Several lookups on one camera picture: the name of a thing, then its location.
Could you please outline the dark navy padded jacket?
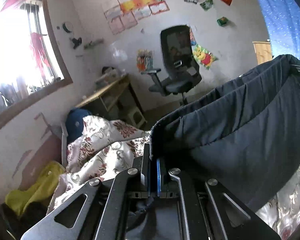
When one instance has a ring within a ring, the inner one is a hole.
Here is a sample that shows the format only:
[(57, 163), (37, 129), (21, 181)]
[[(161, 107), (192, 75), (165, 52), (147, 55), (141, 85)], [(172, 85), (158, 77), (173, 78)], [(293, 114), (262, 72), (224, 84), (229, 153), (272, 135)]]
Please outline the dark navy padded jacket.
[[(126, 239), (282, 239), (258, 215), (300, 165), (300, 64), (280, 55), (159, 120)], [(157, 196), (165, 162), (167, 196)], [(288, 239), (300, 239), (300, 225)]]

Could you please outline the blue starry door curtain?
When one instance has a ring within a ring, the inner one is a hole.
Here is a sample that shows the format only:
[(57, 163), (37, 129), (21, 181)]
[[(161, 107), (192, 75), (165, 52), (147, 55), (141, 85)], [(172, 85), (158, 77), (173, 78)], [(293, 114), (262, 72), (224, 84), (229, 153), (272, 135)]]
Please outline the blue starry door curtain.
[(300, 59), (300, 7), (294, 0), (258, 0), (267, 26), (272, 54)]

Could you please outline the light wooden board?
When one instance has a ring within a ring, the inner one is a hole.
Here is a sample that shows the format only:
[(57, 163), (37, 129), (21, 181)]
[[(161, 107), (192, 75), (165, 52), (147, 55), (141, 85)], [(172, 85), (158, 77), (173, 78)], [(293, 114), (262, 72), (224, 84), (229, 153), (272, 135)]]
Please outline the light wooden board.
[(273, 59), (271, 44), (269, 41), (253, 41), (257, 63), (262, 64)]

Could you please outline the floral white red bed quilt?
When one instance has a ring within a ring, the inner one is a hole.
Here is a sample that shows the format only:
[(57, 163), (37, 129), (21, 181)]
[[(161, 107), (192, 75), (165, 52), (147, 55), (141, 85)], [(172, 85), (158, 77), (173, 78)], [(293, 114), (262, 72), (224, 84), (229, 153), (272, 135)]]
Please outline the floral white red bed quilt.
[[(113, 179), (143, 155), (149, 131), (121, 120), (108, 121), (89, 115), (83, 118), (82, 136), (68, 144), (66, 172), (59, 177), (48, 212), (63, 204), (84, 183), (93, 178)], [(300, 165), (294, 175), (257, 213), (282, 239), (288, 239), (300, 225)]]

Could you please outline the wooden desk with shelves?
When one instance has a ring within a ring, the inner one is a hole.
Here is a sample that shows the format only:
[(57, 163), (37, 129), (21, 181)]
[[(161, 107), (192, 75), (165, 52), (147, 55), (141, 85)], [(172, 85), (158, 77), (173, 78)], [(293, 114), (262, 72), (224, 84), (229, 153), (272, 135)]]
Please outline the wooden desk with shelves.
[(86, 109), (93, 115), (110, 120), (112, 118), (110, 111), (115, 106), (118, 108), (119, 114), (125, 114), (133, 107), (138, 107), (144, 114), (128, 74), (97, 90), (77, 104), (75, 108)]

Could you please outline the dark blue round pillow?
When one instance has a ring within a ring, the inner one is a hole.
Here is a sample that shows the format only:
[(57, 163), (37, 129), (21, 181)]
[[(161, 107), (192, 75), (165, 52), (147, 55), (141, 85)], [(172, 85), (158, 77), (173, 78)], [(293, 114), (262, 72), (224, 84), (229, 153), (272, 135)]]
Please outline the dark blue round pillow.
[(65, 126), (68, 133), (67, 143), (74, 142), (77, 138), (82, 136), (83, 132), (83, 118), (92, 115), (86, 109), (73, 108), (67, 115)]

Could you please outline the black mesh office chair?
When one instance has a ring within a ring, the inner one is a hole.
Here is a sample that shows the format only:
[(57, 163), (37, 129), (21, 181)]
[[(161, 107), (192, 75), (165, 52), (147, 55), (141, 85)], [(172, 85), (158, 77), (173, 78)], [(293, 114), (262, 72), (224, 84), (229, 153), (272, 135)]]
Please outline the black mesh office chair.
[(168, 77), (159, 80), (160, 68), (144, 70), (142, 75), (152, 78), (153, 85), (149, 91), (161, 96), (170, 94), (182, 96), (181, 106), (188, 104), (185, 94), (196, 87), (202, 80), (199, 64), (195, 61), (190, 39), (190, 27), (176, 25), (164, 29), (160, 33), (160, 45), (164, 68)]

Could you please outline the Winnie the Pooh poster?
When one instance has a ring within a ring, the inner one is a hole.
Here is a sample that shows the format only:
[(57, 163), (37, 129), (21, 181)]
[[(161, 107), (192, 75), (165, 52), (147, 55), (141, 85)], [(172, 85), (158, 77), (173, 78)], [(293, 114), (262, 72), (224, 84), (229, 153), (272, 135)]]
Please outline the Winnie the Pooh poster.
[(196, 44), (192, 46), (192, 54), (194, 60), (205, 69), (210, 69), (211, 64), (218, 60), (218, 58), (213, 55), (209, 50)]

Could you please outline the colourful cartoon poster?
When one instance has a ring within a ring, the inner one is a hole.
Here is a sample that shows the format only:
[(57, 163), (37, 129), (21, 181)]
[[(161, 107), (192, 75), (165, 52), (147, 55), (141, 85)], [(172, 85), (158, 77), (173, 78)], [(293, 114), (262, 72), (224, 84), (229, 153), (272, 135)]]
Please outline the colourful cartoon poster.
[(153, 51), (138, 50), (136, 65), (139, 72), (153, 69)]

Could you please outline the yellow-green cloth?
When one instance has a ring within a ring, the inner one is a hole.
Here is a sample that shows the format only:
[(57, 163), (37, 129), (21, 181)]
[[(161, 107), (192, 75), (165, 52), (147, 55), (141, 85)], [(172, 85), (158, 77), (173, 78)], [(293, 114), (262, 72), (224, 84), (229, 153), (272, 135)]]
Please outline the yellow-green cloth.
[(5, 197), (5, 204), (20, 218), (31, 203), (42, 202), (52, 197), (65, 168), (56, 161), (49, 162), (36, 182), (27, 190), (13, 190)]

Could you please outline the red garment hanging outside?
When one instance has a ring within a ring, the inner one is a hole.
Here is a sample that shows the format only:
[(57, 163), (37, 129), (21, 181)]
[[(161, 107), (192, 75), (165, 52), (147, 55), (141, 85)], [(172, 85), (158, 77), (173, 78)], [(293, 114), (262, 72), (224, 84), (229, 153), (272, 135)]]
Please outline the red garment hanging outside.
[(31, 33), (31, 47), (33, 55), (36, 59), (36, 64), (40, 70), (41, 75), (44, 75), (44, 65), (50, 68), (50, 63), (47, 59), (47, 55), (43, 46), (42, 36), (39, 33)]

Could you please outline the wooden framed window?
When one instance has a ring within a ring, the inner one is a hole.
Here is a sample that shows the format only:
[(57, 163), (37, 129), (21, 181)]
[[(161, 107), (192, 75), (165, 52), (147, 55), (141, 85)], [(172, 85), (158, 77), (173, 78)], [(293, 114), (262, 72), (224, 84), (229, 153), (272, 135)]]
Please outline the wooden framed window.
[[(42, 76), (31, 47), (42, 36), (50, 63)], [(22, 111), (72, 83), (58, 47), (47, 0), (0, 0), (0, 130)]]

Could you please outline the green hanging wall pouch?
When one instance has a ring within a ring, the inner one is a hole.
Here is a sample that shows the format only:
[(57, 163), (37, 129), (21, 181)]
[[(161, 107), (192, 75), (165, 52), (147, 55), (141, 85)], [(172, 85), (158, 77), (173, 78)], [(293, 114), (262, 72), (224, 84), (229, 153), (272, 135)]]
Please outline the green hanging wall pouch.
[(224, 27), (228, 24), (229, 20), (226, 17), (221, 17), (217, 19), (217, 23), (220, 27)]

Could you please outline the green photo on wall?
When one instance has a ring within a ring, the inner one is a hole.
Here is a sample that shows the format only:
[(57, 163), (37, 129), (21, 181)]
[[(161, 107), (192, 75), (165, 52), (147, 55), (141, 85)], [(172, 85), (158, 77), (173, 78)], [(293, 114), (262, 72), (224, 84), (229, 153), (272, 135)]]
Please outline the green photo on wall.
[(204, 2), (200, 3), (200, 7), (204, 10), (204, 11), (208, 11), (212, 8), (213, 6), (213, 0), (205, 0)]

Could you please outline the round wall clock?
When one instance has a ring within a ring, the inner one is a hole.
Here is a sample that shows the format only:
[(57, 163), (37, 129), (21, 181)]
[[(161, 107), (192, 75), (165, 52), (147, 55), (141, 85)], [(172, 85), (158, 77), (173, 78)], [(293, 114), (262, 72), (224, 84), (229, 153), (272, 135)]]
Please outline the round wall clock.
[(73, 31), (74, 31), (74, 28), (73, 28), (73, 25), (71, 22), (64, 22), (62, 24), (62, 28), (66, 33), (69, 33), (69, 34), (73, 33)]

